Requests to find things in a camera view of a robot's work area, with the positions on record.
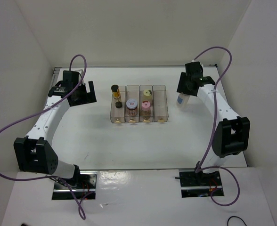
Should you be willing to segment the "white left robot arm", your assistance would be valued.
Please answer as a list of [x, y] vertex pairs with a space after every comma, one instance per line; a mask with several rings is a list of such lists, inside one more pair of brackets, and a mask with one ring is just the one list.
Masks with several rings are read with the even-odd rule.
[[13, 144], [19, 169], [24, 172], [57, 176], [71, 188], [77, 188], [83, 177], [77, 165], [60, 161], [52, 148], [53, 136], [70, 107], [95, 103], [94, 85], [82, 81], [83, 70], [63, 72], [63, 78], [48, 93], [45, 112], [23, 138]]

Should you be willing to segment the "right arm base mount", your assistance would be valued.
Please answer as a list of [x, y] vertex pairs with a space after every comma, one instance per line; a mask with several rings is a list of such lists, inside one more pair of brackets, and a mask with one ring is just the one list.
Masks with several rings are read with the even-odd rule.
[[182, 198], [224, 196], [220, 173], [195, 173], [193, 169], [180, 170], [175, 177], [180, 182]]

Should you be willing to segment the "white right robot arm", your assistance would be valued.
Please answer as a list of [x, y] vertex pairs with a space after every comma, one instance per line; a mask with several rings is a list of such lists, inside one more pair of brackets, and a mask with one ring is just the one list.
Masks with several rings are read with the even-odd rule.
[[187, 63], [177, 88], [179, 107], [184, 107], [190, 97], [196, 97], [213, 117], [210, 142], [194, 173], [194, 180], [199, 185], [205, 185], [211, 179], [210, 173], [247, 149], [250, 132], [249, 119], [241, 117], [228, 105], [217, 90], [217, 83], [203, 72], [199, 62]]

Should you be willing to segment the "silver-lid blue-label jar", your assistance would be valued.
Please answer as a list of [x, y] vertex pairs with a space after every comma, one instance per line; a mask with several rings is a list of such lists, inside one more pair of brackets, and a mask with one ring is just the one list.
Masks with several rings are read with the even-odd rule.
[[190, 95], [184, 94], [184, 93], [179, 93], [177, 97], [177, 102], [176, 105], [180, 110], [185, 110], [187, 107], [187, 103], [190, 99]]

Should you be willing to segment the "grey-lid red-label spice jar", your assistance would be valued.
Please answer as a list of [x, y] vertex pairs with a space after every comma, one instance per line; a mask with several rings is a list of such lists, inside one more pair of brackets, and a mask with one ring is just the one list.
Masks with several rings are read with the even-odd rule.
[[126, 112], [129, 116], [138, 114], [138, 102], [136, 99], [131, 98], [126, 101]]

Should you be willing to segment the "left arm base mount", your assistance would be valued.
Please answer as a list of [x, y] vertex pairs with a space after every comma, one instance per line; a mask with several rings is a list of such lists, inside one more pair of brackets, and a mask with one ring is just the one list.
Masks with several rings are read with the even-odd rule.
[[[97, 172], [81, 172], [80, 181], [69, 185], [77, 200], [94, 200], [96, 198]], [[55, 181], [52, 200], [72, 200], [73, 195], [69, 188], [61, 181]]]

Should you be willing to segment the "tall black-cap gold bottle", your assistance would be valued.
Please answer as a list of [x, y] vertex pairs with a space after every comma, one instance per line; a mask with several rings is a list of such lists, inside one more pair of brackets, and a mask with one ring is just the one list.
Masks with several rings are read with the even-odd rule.
[[112, 94], [113, 94], [115, 107], [117, 109], [122, 108], [122, 99], [121, 99], [119, 86], [118, 85], [112, 85], [111, 86], [111, 91], [112, 91]]

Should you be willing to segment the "pink-cap spice bottle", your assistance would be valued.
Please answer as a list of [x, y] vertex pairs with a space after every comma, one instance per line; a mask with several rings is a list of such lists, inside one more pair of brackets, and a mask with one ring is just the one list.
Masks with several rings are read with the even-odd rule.
[[147, 118], [151, 116], [151, 103], [149, 101], [144, 100], [141, 103], [140, 115]]

